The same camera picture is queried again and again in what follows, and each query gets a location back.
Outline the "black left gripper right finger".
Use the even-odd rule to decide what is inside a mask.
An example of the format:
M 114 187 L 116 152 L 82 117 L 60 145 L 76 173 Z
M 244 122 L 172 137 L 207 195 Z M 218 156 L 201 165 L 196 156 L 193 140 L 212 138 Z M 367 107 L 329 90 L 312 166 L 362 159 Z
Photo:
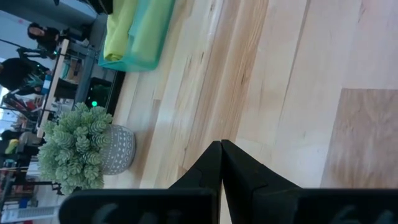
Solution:
M 233 224 L 398 224 L 398 189 L 305 189 L 229 140 L 223 183 Z

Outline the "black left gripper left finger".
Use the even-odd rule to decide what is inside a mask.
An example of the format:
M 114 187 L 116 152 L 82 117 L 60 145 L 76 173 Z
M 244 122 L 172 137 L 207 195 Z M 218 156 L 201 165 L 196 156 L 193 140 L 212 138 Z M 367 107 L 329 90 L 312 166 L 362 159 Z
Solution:
M 221 142 L 214 141 L 167 189 L 79 190 L 62 203 L 60 224 L 219 224 Z

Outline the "yellow microfiber towel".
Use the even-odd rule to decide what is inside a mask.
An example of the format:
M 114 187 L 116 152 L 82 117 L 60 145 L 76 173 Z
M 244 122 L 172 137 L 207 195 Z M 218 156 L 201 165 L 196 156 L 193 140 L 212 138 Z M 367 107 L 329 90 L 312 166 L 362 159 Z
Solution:
M 154 62 L 174 0 L 145 0 L 147 7 L 132 44 L 133 54 L 143 62 Z

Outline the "lime green microfiber towel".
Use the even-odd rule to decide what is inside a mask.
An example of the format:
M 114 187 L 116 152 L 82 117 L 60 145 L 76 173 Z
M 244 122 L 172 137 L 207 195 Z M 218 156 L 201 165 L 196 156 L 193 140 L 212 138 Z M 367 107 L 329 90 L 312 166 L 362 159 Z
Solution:
M 113 0 L 113 13 L 107 19 L 103 52 L 105 60 L 117 61 L 124 55 L 138 2 L 139 0 Z

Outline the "teal translucent plastic basket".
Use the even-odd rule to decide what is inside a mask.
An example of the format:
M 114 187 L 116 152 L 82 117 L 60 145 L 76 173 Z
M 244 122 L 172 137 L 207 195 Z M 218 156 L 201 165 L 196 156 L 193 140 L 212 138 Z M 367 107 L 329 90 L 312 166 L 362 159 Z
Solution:
M 134 37 L 129 35 L 128 38 L 128 43 L 126 47 L 126 51 L 122 58 L 117 61 L 108 61 L 104 59 L 104 44 L 103 44 L 103 49 L 101 51 L 101 55 L 99 56 L 98 59 L 98 65 L 104 67 L 104 68 L 109 68 L 113 70 L 118 70 L 122 72 L 146 72 L 146 71 L 151 71 L 154 70 L 160 61 L 160 56 L 162 54 L 162 49 L 164 47 L 164 42 L 165 38 L 169 29 L 169 24 L 170 20 L 172 17 L 173 9 L 175 5 L 175 0 L 172 3 L 172 8 L 170 9 L 169 12 L 169 21 L 166 23 L 166 28 L 164 29 L 164 33 L 161 37 L 160 40 L 160 45 L 159 49 L 155 58 L 154 62 L 143 62 L 139 60 L 132 52 L 132 44 L 134 42 Z

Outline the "artificial green potted plant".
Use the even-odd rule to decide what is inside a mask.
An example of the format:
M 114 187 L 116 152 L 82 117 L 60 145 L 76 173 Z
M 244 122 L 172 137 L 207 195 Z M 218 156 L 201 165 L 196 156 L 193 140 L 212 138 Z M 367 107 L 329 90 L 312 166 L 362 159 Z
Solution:
M 40 176 L 58 184 L 58 192 L 102 189 L 106 175 L 127 170 L 135 157 L 134 133 L 112 123 L 105 108 L 77 103 L 44 126 L 37 155 Z

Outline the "black box with green light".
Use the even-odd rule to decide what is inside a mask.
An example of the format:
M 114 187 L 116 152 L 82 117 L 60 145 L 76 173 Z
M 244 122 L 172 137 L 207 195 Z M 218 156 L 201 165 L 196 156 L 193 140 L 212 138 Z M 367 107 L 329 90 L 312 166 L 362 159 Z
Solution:
M 85 104 L 89 108 L 103 107 L 107 113 L 114 114 L 109 106 L 112 83 L 100 78 L 93 77 L 90 79 L 90 85 L 85 98 Z

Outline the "wooden background table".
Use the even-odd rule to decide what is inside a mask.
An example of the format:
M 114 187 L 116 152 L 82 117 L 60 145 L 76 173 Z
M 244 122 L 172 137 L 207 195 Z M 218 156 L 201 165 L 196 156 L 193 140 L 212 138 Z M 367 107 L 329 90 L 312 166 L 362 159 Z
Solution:
M 52 112 L 52 103 L 55 98 L 55 90 L 57 89 L 58 80 L 60 78 L 60 74 L 63 70 L 63 61 L 65 59 L 65 54 L 68 50 L 69 40 L 64 40 L 57 52 L 57 59 L 52 70 L 52 74 L 49 76 L 47 80 L 44 81 L 44 90 L 46 90 L 46 94 L 43 96 L 43 103 L 40 107 L 40 116 L 37 121 L 36 129 L 37 129 L 37 137 L 43 138 L 44 136 L 44 124 L 47 122 L 49 118 L 49 114 Z

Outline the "person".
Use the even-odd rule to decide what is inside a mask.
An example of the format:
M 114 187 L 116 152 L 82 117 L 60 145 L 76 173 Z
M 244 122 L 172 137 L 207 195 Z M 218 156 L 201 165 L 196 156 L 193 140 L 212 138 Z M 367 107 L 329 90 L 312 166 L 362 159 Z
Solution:
M 55 51 L 59 43 L 62 43 L 63 36 L 60 31 L 53 27 L 42 27 L 38 23 L 30 23 L 27 28 L 27 35 L 35 40 L 45 50 L 47 57 L 55 59 Z
M 9 91 L 19 90 L 18 95 L 41 94 L 40 86 L 27 86 L 29 75 L 50 74 L 51 70 L 41 63 L 22 58 L 9 58 L 0 63 L 0 85 Z

